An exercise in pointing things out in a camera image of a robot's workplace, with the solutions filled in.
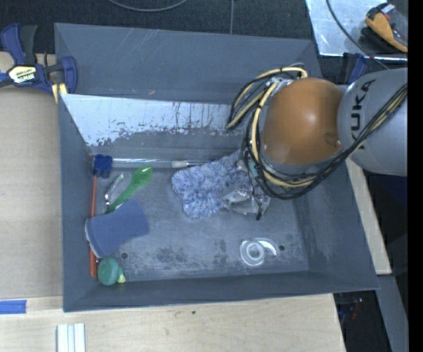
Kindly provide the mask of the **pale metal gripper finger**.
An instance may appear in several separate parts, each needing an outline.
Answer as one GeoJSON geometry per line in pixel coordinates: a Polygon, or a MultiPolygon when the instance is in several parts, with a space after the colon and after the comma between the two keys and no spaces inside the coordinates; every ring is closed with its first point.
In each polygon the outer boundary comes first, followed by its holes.
{"type": "Polygon", "coordinates": [[[242,202],[234,202],[230,207],[232,211],[239,214],[261,216],[266,212],[269,205],[269,202],[258,203],[256,200],[244,200],[242,202]]]}
{"type": "Polygon", "coordinates": [[[226,203],[241,203],[251,199],[251,192],[247,190],[233,190],[223,196],[226,203]]]}

